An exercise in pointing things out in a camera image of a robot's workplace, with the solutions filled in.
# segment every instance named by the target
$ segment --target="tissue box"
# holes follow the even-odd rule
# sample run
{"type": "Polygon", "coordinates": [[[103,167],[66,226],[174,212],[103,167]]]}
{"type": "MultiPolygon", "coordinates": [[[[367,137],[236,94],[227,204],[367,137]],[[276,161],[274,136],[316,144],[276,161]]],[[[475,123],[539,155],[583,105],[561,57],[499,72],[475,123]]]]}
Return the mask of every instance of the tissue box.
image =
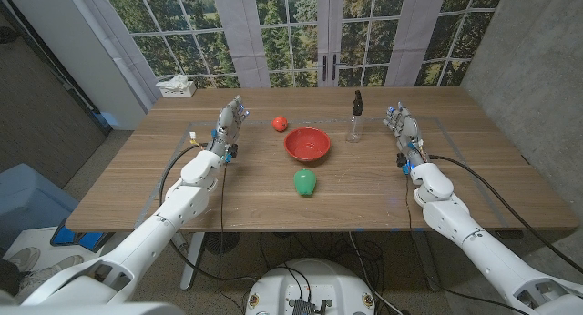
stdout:
{"type": "Polygon", "coordinates": [[[160,88],[162,91],[162,96],[164,97],[192,97],[194,91],[197,90],[197,87],[194,85],[193,81],[189,81],[186,88],[176,91],[167,90],[164,87],[160,88]]]}

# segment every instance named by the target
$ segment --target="window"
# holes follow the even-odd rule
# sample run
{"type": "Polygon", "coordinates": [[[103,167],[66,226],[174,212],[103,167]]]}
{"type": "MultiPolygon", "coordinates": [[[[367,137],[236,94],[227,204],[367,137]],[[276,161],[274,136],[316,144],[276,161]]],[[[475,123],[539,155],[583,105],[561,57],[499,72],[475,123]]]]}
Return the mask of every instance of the window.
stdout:
{"type": "Polygon", "coordinates": [[[317,87],[317,0],[255,1],[271,87],[317,87]]]}
{"type": "Polygon", "coordinates": [[[458,86],[500,0],[444,0],[417,86],[458,86]]]}
{"type": "Polygon", "coordinates": [[[109,0],[158,80],[240,87],[214,0],[109,0]]]}
{"type": "Polygon", "coordinates": [[[338,86],[384,86],[403,0],[344,0],[338,86]]]}

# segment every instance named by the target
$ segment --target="table leg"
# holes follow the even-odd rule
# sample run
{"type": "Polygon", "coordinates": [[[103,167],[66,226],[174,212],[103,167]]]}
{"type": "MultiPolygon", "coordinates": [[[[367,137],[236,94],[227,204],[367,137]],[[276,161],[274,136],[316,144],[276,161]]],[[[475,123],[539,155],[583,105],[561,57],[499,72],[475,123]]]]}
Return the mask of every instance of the table leg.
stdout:
{"type": "MultiPolygon", "coordinates": [[[[192,239],[190,240],[189,254],[187,258],[194,265],[199,265],[200,255],[202,255],[202,242],[204,240],[204,232],[196,232],[192,234],[192,239]]],[[[194,281],[194,276],[196,271],[189,265],[184,265],[184,271],[182,272],[182,279],[180,280],[180,288],[182,290],[189,290],[192,288],[192,282],[194,281]]]]}
{"type": "MultiPolygon", "coordinates": [[[[427,236],[425,232],[415,231],[412,234],[415,241],[415,247],[417,248],[417,253],[419,254],[419,260],[424,268],[424,272],[441,284],[439,276],[437,275],[437,269],[435,268],[434,256],[431,253],[429,247],[429,241],[427,241],[427,236]]],[[[430,279],[425,278],[427,281],[427,287],[434,292],[441,290],[435,283],[430,279]]]]}

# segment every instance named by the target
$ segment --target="robotic hand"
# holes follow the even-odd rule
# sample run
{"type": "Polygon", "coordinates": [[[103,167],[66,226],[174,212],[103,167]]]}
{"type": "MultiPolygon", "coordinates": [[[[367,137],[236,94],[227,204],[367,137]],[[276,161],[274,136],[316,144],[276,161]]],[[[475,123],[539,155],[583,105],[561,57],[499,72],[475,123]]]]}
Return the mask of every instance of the robotic hand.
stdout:
{"type": "Polygon", "coordinates": [[[130,299],[140,279],[174,234],[208,206],[209,194],[217,185],[215,175],[236,151],[232,146],[248,115],[240,96],[235,97],[220,111],[207,150],[200,151],[182,169],[181,178],[169,189],[154,215],[108,254],[58,272],[33,292],[23,306],[71,307],[130,299]]]}
{"type": "Polygon", "coordinates": [[[454,185],[424,152],[417,121],[400,102],[389,107],[384,123],[397,138],[406,155],[404,165],[420,187],[415,201],[423,208],[425,222],[452,240],[472,260],[496,288],[505,302],[526,314],[580,314],[583,286],[549,276],[528,266],[515,253],[485,231],[471,216],[468,207],[454,193],[454,185]]]}
{"type": "Polygon", "coordinates": [[[429,157],[424,152],[423,139],[417,120],[411,116],[409,109],[404,107],[401,102],[399,102],[397,109],[389,107],[386,110],[386,119],[383,120],[383,123],[393,131],[397,138],[397,147],[402,153],[401,158],[406,156],[409,164],[413,167],[429,162],[429,157]]]}

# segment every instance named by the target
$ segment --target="red bowl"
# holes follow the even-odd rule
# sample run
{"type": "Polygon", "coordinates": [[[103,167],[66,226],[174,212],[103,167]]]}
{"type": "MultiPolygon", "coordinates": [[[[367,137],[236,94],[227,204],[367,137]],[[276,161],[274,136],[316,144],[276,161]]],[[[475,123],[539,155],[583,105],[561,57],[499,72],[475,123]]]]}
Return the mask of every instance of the red bowl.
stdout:
{"type": "Polygon", "coordinates": [[[318,128],[300,127],[283,140],[288,153],[300,161],[313,161],[330,150],[330,138],[318,128]]]}

